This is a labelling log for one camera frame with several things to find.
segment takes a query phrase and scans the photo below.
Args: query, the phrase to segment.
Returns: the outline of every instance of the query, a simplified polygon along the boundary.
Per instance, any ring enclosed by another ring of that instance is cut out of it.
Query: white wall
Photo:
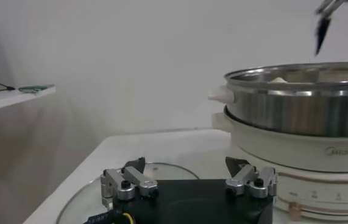
[[[313,58],[320,2],[0,0],[0,81],[58,91],[0,110],[0,223],[21,223],[107,136],[209,127],[222,106],[206,92],[226,72],[348,61],[348,4]]]

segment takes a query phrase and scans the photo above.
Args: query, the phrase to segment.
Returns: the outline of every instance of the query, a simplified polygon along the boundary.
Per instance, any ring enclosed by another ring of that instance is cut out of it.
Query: white countertop
[[[143,135],[113,136],[105,139],[79,167],[50,195],[24,224],[55,223],[68,200],[104,169],[119,168],[126,161],[144,156],[149,162],[177,164],[200,178],[228,178],[225,156],[230,135],[218,130],[178,131]],[[275,211],[274,223],[290,222]],[[300,223],[324,223],[303,220]]]

